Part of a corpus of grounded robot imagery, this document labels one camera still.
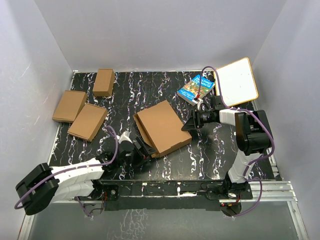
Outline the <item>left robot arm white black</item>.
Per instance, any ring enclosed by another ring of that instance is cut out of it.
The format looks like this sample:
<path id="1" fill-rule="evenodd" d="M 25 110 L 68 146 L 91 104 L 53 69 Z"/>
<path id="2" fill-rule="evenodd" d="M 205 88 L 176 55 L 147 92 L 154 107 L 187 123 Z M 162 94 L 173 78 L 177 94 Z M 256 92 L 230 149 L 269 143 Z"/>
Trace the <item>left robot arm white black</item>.
<path id="1" fill-rule="evenodd" d="M 79 197 L 97 200 L 104 188 L 95 181 L 126 165 L 139 167 L 154 153 L 156 149 L 141 137 L 122 134 L 113 151 L 105 151 L 87 161 L 66 166 L 38 164 L 16 185 L 19 200 L 14 208 L 23 209 L 27 216 L 32 216 L 60 200 Z"/>

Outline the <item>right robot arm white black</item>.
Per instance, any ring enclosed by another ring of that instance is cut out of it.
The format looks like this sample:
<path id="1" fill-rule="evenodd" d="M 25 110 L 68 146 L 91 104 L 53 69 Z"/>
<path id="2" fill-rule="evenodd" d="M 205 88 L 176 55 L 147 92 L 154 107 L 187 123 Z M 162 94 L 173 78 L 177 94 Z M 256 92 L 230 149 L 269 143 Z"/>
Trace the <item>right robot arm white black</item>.
<path id="1" fill-rule="evenodd" d="M 273 146 L 273 136 L 264 110 L 227 107 L 220 96 L 213 96 L 210 105 L 208 110 L 202 110 L 201 106 L 193 109 L 181 130 L 193 131 L 213 122 L 235 127 L 238 151 L 233 165 L 223 181 L 204 188 L 216 196 L 233 199 L 247 190 L 249 173 L 261 154 Z"/>

